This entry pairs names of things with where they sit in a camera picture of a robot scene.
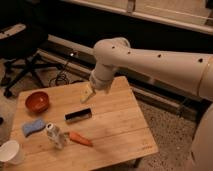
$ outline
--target table leg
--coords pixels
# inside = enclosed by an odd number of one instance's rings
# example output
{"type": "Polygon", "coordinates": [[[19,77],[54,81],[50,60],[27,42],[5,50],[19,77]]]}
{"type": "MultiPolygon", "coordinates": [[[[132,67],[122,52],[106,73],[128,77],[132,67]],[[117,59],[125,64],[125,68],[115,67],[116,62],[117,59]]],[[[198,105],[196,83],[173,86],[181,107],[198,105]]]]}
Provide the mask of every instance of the table leg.
{"type": "Polygon", "coordinates": [[[133,164],[133,167],[134,167],[134,168],[138,168],[138,166],[139,166],[141,160],[142,160],[142,157],[141,157],[141,158],[135,159],[135,163],[133,164]]]}

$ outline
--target white cup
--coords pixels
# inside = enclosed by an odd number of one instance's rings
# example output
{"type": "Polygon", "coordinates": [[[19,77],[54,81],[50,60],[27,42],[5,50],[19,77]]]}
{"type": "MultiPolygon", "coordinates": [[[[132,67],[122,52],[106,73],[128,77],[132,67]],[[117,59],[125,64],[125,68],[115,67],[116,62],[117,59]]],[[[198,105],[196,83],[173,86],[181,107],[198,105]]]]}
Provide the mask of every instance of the white cup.
{"type": "Polygon", "coordinates": [[[11,164],[20,164],[24,161],[24,152],[17,141],[9,140],[0,147],[0,161],[11,164]]]}

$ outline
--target black chair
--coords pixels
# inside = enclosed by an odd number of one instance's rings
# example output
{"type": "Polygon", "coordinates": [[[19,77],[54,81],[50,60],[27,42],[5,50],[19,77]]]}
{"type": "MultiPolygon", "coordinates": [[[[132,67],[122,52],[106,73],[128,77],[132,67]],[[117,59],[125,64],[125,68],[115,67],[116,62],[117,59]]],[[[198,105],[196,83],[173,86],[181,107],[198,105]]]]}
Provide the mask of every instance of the black chair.
{"type": "Polygon", "coordinates": [[[0,2],[0,34],[7,33],[11,26],[22,23],[25,29],[8,37],[0,38],[0,58],[6,62],[5,75],[1,80],[1,86],[6,86],[4,91],[5,97],[12,96],[10,88],[14,86],[27,73],[36,79],[37,83],[44,87],[42,81],[36,74],[35,70],[46,67],[61,68],[58,63],[48,63],[37,54],[37,48],[47,40],[48,34],[38,25],[28,20],[31,13],[26,10],[28,5],[22,0],[2,0],[0,2]],[[17,61],[23,60],[24,64],[16,64],[17,61]],[[21,69],[21,72],[11,80],[8,75],[12,68],[21,69]]]}

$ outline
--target floor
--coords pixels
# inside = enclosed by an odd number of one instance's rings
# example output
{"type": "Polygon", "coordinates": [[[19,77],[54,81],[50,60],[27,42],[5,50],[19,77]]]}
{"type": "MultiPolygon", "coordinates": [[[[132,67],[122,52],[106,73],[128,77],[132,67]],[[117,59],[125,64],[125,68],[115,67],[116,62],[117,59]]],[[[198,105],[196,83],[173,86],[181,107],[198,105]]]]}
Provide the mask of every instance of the floor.
{"type": "MultiPolygon", "coordinates": [[[[3,76],[3,61],[0,60],[0,79],[3,76]]],[[[55,69],[42,70],[39,72],[43,82],[48,85],[49,80],[56,76],[55,69]]],[[[68,78],[79,79],[76,76],[66,73],[68,78]]],[[[0,144],[9,137],[13,115],[16,109],[16,102],[19,92],[38,88],[32,78],[26,76],[12,90],[14,97],[6,99],[3,96],[4,88],[0,87],[0,116],[5,122],[0,126],[0,144]]],[[[153,136],[158,144],[159,153],[144,157],[138,168],[133,168],[132,163],[126,163],[99,169],[100,171],[180,171],[184,168],[192,136],[195,131],[195,123],[180,118],[173,113],[150,106],[142,100],[138,101],[141,110],[151,128],[153,136]]]]}

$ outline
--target toy carrot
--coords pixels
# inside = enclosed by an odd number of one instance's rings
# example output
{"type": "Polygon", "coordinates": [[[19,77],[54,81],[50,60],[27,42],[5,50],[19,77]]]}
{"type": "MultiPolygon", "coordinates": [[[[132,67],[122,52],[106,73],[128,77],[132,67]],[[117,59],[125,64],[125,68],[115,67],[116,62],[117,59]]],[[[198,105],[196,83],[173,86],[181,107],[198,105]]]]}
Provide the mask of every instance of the toy carrot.
{"type": "Polygon", "coordinates": [[[86,146],[90,146],[90,147],[93,146],[93,144],[90,140],[82,137],[77,132],[73,132],[73,131],[69,132],[69,139],[71,141],[74,141],[74,142],[77,142],[77,143],[80,143],[80,144],[83,144],[83,145],[86,145],[86,146]]]}

